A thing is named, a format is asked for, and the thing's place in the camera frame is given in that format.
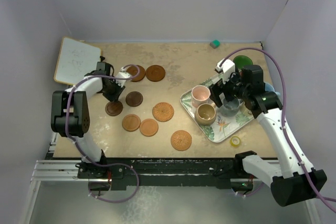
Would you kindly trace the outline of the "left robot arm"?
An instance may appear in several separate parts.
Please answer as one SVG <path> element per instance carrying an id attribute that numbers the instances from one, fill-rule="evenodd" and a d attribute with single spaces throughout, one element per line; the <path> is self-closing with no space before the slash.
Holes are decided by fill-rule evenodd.
<path id="1" fill-rule="evenodd" d="M 104 152 L 89 133 L 90 115 L 88 100 L 102 93 L 110 102 L 117 102 L 131 75 L 122 68 L 116 76 L 113 66 L 98 62 L 96 70 L 87 73 L 81 81 L 64 91 L 52 95 L 51 129 L 68 138 L 81 154 L 82 162 L 91 163 L 90 173 L 96 178 L 104 177 L 108 165 Z"/>

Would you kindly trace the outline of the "grey blue mug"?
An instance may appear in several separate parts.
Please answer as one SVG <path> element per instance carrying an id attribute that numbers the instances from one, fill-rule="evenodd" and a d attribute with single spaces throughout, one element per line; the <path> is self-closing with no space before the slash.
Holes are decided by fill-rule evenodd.
<path id="1" fill-rule="evenodd" d="M 222 100 L 222 106 L 219 108 L 219 112 L 222 116 L 231 117 L 238 113 L 243 101 L 237 98 L 234 98 L 231 101 L 227 99 Z"/>

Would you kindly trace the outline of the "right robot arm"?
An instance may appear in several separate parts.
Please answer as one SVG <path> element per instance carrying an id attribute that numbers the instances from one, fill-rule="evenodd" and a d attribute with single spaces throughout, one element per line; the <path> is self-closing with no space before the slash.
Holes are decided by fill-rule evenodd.
<path id="1" fill-rule="evenodd" d="M 234 98 L 243 100 L 266 132 L 280 165 L 276 168 L 255 152 L 248 151 L 235 156 L 234 173 L 238 177 L 251 174 L 259 178 L 282 207 L 315 198 L 327 176 L 323 170 L 316 170 L 304 155 L 287 121 L 282 118 L 284 105 L 274 92 L 265 90 L 262 68 L 248 65 L 239 72 L 230 62 L 228 65 L 218 64 L 215 71 L 223 77 L 210 85 L 210 99 L 218 107 L 222 106 L 221 94 L 230 101 Z"/>

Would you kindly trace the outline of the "dark walnut coaster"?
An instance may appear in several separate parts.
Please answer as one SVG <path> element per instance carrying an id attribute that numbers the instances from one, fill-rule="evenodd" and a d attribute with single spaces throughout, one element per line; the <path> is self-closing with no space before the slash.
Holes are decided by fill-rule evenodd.
<path id="1" fill-rule="evenodd" d="M 143 102 L 143 95 L 140 92 L 132 91 L 127 94 L 125 102 L 132 107 L 139 106 Z"/>
<path id="2" fill-rule="evenodd" d="M 105 112 L 109 116 L 117 116 L 123 110 L 123 104 L 120 101 L 108 102 L 105 106 Z"/>

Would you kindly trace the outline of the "brown ringed wood coaster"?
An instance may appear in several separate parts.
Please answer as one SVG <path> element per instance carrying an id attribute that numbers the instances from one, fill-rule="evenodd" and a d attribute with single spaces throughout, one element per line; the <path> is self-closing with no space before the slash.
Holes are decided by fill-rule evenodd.
<path id="1" fill-rule="evenodd" d="M 146 69 L 145 76 L 152 82 L 158 82 L 164 79 L 165 69 L 160 65 L 151 65 Z"/>

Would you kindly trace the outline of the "light wood coaster smooth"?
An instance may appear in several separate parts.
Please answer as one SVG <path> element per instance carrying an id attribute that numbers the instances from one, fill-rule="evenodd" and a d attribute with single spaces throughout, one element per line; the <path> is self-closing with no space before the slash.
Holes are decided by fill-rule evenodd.
<path id="1" fill-rule="evenodd" d="M 158 129 L 158 123 L 154 119 L 145 119 L 140 124 L 140 132 L 144 136 L 154 136 Z"/>

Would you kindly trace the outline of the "light wood rimmed coaster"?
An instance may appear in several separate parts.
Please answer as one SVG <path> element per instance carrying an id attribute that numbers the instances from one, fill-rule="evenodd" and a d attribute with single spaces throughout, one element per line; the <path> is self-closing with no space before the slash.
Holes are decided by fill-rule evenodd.
<path id="1" fill-rule="evenodd" d="M 129 132 L 133 132 L 140 127 L 141 120 L 135 114 L 128 114 L 122 120 L 122 127 Z"/>

